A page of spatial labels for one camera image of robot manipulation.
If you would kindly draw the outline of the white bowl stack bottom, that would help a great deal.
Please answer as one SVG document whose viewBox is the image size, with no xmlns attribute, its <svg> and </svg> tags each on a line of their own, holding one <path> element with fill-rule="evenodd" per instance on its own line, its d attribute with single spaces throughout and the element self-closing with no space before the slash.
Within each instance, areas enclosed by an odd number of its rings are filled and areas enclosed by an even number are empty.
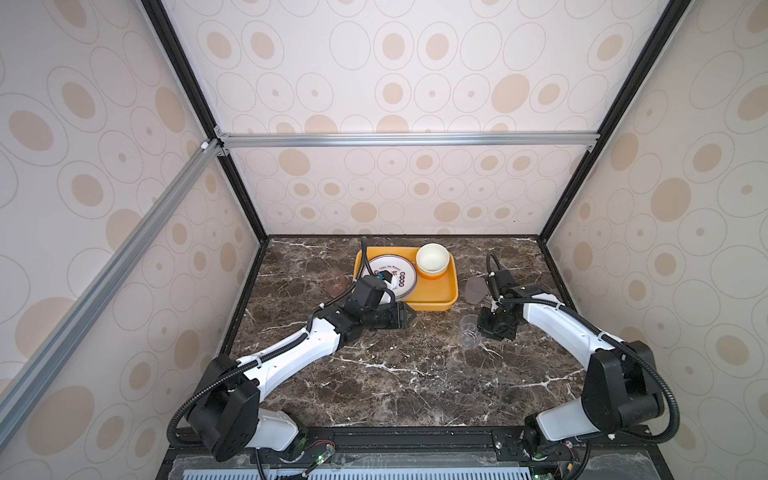
<svg viewBox="0 0 768 480">
<path fill-rule="evenodd" d="M 416 267 L 425 278 L 435 279 L 445 274 L 451 261 L 451 254 L 441 244 L 423 245 L 416 253 Z"/>
</svg>

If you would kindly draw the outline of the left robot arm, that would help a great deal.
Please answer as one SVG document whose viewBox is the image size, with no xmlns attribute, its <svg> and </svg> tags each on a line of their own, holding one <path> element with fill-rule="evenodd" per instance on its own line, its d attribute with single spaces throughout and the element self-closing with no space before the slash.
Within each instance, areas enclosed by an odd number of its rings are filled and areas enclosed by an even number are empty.
<svg viewBox="0 0 768 480">
<path fill-rule="evenodd" d="M 174 448 L 203 448 L 223 462 L 249 449 L 297 456 L 306 442 L 299 423 L 260 405 L 278 386 L 333 355 L 367 330 L 403 330 L 416 312 L 396 299 L 385 273 L 362 276 L 320 304 L 306 325 L 256 354 L 222 354 L 206 367 L 194 393 L 174 413 L 166 437 Z"/>
</svg>

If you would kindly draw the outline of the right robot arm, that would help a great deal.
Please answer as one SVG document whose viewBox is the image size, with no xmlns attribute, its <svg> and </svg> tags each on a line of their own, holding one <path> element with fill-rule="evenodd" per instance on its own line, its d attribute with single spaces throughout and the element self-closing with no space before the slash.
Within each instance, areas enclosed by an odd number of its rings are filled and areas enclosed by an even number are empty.
<svg viewBox="0 0 768 480">
<path fill-rule="evenodd" d="M 581 396 L 526 419 L 531 451 L 556 442 L 624 432 L 646 443 L 674 438 L 681 425 L 677 399 L 641 341 L 627 342 L 589 322 L 537 284 L 522 285 L 507 269 L 489 270 L 492 304 L 480 310 L 478 331 L 513 340 L 529 324 L 547 333 L 585 368 Z"/>
</svg>

